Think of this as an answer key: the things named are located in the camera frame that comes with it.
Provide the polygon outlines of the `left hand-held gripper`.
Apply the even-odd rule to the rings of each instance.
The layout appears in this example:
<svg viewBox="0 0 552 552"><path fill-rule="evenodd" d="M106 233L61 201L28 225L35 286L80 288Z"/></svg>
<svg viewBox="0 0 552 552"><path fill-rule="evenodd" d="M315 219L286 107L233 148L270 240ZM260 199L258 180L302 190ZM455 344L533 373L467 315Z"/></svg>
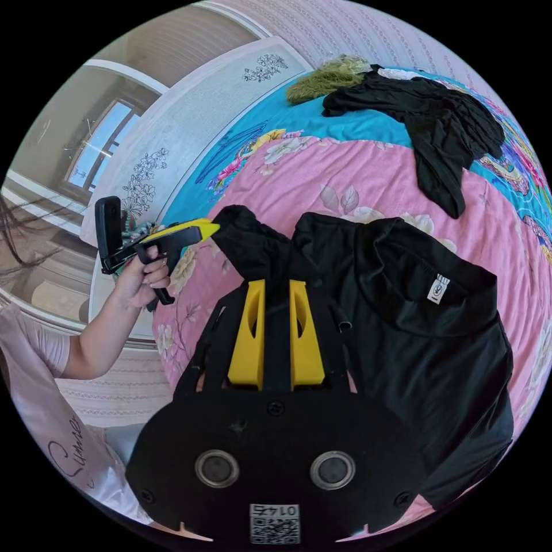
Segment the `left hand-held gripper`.
<svg viewBox="0 0 552 552"><path fill-rule="evenodd" d="M101 271L106 275L118 274L137 257L144 265L164 259L171 273L184 249L210 238L219 229L219 224L206 218L174 223L163 229L151 225L133 231L124 224L106 224L99 230Z"/></svg>

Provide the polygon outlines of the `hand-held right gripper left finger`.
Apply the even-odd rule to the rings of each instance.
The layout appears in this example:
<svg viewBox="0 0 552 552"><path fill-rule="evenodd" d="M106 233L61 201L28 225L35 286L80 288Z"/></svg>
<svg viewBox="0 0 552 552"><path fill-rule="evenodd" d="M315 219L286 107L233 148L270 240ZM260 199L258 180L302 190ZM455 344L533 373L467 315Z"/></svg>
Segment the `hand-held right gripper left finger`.
<svg viewBox="0 0 552 552"><path fill-rule="evenodd" d="M265 306L265 280L249 282L228 370L232 385L263 384Z"/></svg>

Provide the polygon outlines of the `person's left hand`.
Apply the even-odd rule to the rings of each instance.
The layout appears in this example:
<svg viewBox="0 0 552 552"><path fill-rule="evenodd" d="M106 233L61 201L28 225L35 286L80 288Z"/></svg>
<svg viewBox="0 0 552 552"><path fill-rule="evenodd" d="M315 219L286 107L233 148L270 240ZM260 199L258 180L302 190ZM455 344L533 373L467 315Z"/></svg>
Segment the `person's left hand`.
<svg viewBox="0 0 552 552"><path fill-rule="evenodd" d="M157 246L143 250L147 262L138 255L130 260L115 284L112 293L117 306L126 309L145 307L156 298L158 289L165 289L170 284L169 269L166 258L159 253Z"/></svg>

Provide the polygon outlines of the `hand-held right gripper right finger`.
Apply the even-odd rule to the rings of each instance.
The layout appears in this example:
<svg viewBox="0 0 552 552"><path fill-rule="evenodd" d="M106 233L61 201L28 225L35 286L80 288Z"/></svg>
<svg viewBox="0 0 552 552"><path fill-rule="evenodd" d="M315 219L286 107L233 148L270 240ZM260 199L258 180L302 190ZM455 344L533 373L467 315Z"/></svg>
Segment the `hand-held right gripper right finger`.
<svg viewBox="0 0 552 552"><path fill-rule="evenodd" d="M289 282L290 371L292 385L320 385L325 378L306 284Z"/></svg>

